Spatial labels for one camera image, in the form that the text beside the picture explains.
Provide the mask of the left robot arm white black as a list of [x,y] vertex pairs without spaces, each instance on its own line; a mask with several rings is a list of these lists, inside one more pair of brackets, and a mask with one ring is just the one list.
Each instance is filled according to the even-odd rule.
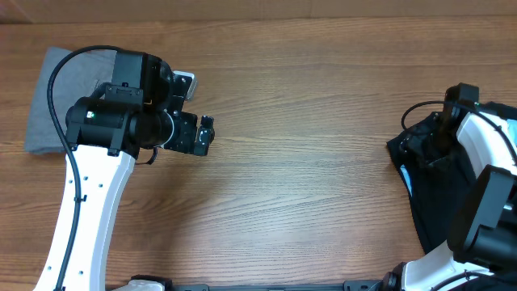
[[38,290],[103,290],[120,198],[141,150],[205,156],[213,118],[185,112],[193,73],[117,48],[111,80],[49,115],[66,154],[66,180]]

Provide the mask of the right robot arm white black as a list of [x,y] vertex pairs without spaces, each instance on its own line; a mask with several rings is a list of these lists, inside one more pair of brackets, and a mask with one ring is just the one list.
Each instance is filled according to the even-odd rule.
[[387,144],[406,186],[424,256],[379,290],[516,287],[516,110],[449,87],[439,110]]

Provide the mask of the black t-shirt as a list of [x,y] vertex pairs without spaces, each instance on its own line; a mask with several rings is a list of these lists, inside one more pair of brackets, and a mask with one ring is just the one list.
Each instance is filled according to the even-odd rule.
[[403,162],[409,162],[409,173],[417,174],[416,181],[413,180],[413,195],[410,197],[408,193],[408,197],[415,229],[427,254],[446,240],[452,220],[464,205],[476,176],[468,155],[459,144],[451,153],[449,168],[419,168],[416,160],[401,150],[404,136],[402,132],[388,141],[387,149],[398,174],[398,166]]

